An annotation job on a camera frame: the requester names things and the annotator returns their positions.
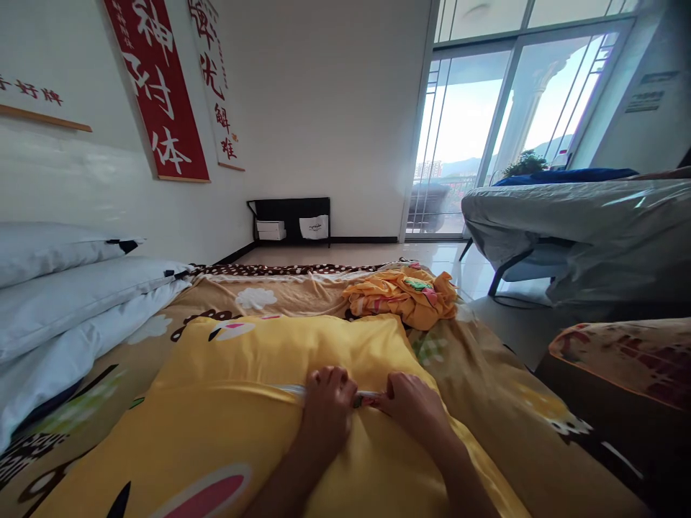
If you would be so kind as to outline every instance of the white box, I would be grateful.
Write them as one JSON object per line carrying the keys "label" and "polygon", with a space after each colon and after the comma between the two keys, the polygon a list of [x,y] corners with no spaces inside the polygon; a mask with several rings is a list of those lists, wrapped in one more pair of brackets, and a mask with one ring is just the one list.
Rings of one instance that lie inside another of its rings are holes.
{"label": "white box", "polygon": [[260,230],[259,239],[270,240],[270,241],[280,241],[286,238],[286,230]]}
{"label": "white box", "polygon": [[279,232],[281,230],[285,231],[285,229],[285,222],[267,222],[257,220],[257,230],[259,232]]}

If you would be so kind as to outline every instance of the sliding glass door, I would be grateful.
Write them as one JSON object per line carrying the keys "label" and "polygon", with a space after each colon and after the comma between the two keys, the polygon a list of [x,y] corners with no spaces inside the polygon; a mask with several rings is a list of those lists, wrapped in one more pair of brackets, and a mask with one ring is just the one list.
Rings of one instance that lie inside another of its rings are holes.
{"label": "sliding glass door", "polygon": [[461,199],[475,187],[511,55],[503,47],[432,62],[407,226],[416,237],[463,232]]}
{"label": "sliding glass door", "polygon": [[566,166],[632,22],[435,50],[406,237],[461,237],[465,193],[501,180],[526,150]]}

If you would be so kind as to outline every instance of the yellow clothing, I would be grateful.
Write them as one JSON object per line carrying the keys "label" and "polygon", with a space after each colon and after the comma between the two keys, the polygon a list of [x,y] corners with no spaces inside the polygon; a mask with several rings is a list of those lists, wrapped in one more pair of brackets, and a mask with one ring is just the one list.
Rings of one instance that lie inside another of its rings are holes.
{"label": "yellow clothing", "polygon": [[423,270],[404,266],[375,273],[343,290],[356,317],[394,313],[417,330],[429,331],[439,319],[456,316],[456,289],[443,272],[434,277]]}
{"label": "yellow clothing", "polygon": [[[77,464],[32,518],[236,517],[289,449],[302,400],[276,385],[341,365],[361,390],[414,373],[398,317],[199,317],[182,331],[143,401]],[[503,517],[525,507],[468,429],[449,417]],[[351,435],[305,509],[306,517],[446,517],[441,474],[425,451],[373,408],[353,413]]]}

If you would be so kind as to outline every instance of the pillowcase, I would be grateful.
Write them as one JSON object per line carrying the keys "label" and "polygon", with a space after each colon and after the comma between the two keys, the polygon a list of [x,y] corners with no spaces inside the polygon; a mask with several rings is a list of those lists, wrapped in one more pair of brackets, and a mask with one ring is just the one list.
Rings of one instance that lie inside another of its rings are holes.
{"label": "pillowcase", "polygon": [[124,257],[37,277],[0,290],[0,363],[104,311],[187,274],[192,266]]}
{"label": "pillowcase", "polygon": [[62,223],[0,222],[0,288],[122,257],[143,242]]}
{"label": "pillowcase", "polygon": [[86,376],[97,358],[125,341],[189,286],[179,280],[136,296],[1,364],[0,453],[33,409]]}
{"label": "pillowcase", "polygon": [[[71,467],[32,518],[240,516],[290,448],[302,400],[276,385],[341,365],[358,388],[382,391],[407,371],[436,389],[394,315],[198,317],[144,398]],[[503,517],[525,507],[465,426],[450,416]],[[449,516],[443,479],[425,451],[371,407],[353,413],[344,451],[310,496],[306,517]]]}

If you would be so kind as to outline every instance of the white pillow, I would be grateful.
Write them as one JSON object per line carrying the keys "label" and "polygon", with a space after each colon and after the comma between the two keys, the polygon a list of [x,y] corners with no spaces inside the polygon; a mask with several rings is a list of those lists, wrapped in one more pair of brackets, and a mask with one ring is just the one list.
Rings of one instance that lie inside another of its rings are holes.
{"label": "white pillow", "polygon": [[62,223],[0,222],[0,288],[122,257],[143,242]]}
{"label": "white pillow", "polygon": [[37,277],[0,290],[0,363],[193,269],[123,257]]}
{"label": "white pillow", "polygon": [[97,358],[137,331],[188,286],[187,281],[174,281],[136,296],[0,365],[0,453],[33,409],[81,380]]}

